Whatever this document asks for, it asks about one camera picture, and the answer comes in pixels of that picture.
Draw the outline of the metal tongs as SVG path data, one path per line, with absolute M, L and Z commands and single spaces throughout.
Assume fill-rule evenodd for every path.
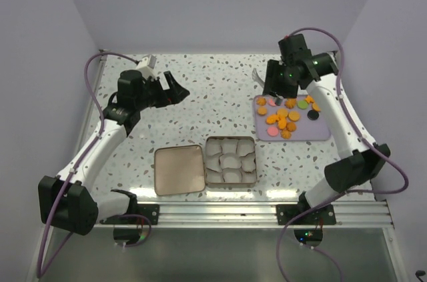
M 269 88 L 266 87 L 265 81 L 259 76 L 258 71 L 256 68 L 252 69 L 252 79 L 255 81 L 262 89 L 264 95 L 269 95 L 272 97 L 273 102 L 275 105 L 281 105 L 283 102 L 283 99 L 273 93 Z

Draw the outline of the orange fish cookie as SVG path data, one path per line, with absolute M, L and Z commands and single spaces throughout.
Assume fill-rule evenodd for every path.
M 270 115 L 266 118 L 266 123 L 268 125 L 273 125 L 273 124 L 277 123 L 280 119 L 281 119 L 281 117 L 279 115 L 273 114 L 273 115 Z
M 285 117 L 280 117 L 278 120 L 278 129 L 285 130 L 287 128 L 288 120 Z

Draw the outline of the pink round cookie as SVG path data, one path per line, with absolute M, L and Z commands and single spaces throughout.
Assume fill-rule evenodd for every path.
M 267 133 L 270 137 L 276 137 L 278 135 L 279 131 L 276 127 L 269 127 L 267 129 Z

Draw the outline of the small orange flower cookie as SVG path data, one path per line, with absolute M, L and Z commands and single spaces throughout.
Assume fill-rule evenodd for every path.
M 288 131 L 288 130 L 283 130 L 281 132 L 281 137 L 283 139 L 290 139 L 292 137 L 292 133 L 290 131 Z

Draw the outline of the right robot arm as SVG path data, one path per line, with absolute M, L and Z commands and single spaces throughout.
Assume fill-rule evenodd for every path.
M 268 61 L 264 95 L 290 99 L 299 90 L 306 91 L 320 107 L 339 155 L 336 162 L 325 166 L 324 178 L 300 195 L 298 218 L 310 224 L 320 217 L 320 205 L 375 178 L 390 149 L 377 144 L 356 116 L 338 81 L 340 70 L 334 56 L 312 54 L 302 34 L 287 36 L 278 45 L 281 59 Z

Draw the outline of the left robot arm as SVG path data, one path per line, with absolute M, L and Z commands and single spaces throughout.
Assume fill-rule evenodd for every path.
M 110 96 L 87 143 L 56 176 L 44 176 L 38 184 L 41 220 L 47 227 L 86 235 L 96 223 L 110 217 L 126 224 L 138 218 L 135 194 L 113 189 L 96 201 L 91 190 L 111 154 L 139 123 L 144 109 L 176 105 L 189 96 L 171 72 L 164 72 L 164 77 L 167 89 L 153 75 L 138 70 L 121 72 L 117 91 Z

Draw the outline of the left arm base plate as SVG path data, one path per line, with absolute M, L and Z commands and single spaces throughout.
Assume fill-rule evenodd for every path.
M 125 215 L 117 215 L 112 218 L 115 224 L 136 225 L 143 224 L 157 225 L 160 214 L 160 206 L 158 204 L 139 204 L 135 211 L 131 211 Z

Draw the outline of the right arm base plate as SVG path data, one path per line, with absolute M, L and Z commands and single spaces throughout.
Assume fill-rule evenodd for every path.
M 301 211 L 296 204 L 278 204 L 276 217 L 278 225 L 335 225 L 337 223 L 332 205 L 314 211 Z

